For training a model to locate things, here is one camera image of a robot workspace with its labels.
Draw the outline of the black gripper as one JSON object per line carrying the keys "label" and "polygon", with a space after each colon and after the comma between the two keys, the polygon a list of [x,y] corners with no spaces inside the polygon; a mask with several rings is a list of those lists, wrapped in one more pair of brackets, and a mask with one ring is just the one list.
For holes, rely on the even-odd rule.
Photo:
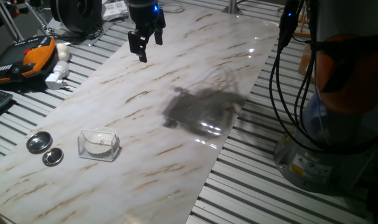
{"label": "black gripper", "polygon": [[128,33],[130,51],[139,57],[140,62],[146,63],[146,46],[153,33],[155,43],[163,45],[165,18],[160,15],[158,0],[126,0],[125,3],[130,18],[136,25],[136,29]]}

